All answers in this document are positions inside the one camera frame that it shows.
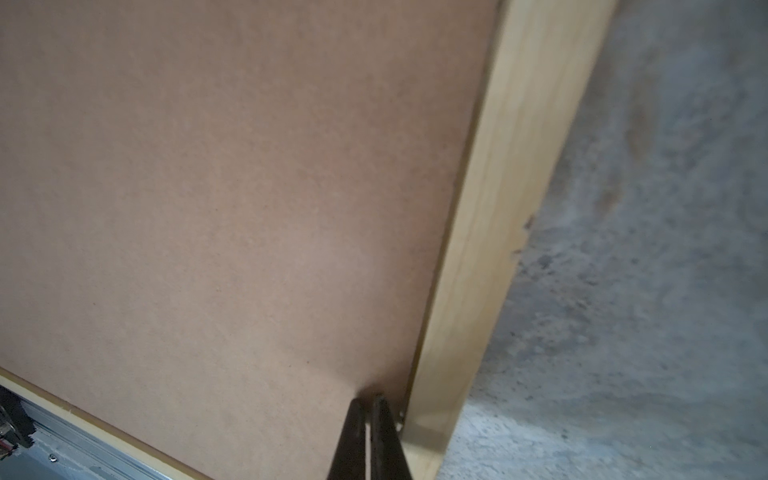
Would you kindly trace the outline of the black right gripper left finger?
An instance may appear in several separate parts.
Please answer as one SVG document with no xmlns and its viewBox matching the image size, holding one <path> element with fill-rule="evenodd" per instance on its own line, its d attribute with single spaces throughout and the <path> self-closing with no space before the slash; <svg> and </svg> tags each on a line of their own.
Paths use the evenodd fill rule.
<svg viewBox="0 0 768 480">
<path fill-rule="evenodd" d="M 366 479 L 366 410 L 360 399 L 348 407 L 327 475 L 328 480 Z"/>
</svg>

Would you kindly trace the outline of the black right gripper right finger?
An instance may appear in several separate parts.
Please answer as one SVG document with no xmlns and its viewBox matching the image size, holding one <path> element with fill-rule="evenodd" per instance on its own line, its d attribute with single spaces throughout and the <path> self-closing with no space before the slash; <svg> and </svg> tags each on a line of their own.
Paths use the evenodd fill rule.
<svg viewBox="0 0 768 480">
<path fill-rule="evenodd" d="M 412 474 L 386 398 L 379 394 L 371 410 L 371 479 L 412 480 Z"/>
</svg>

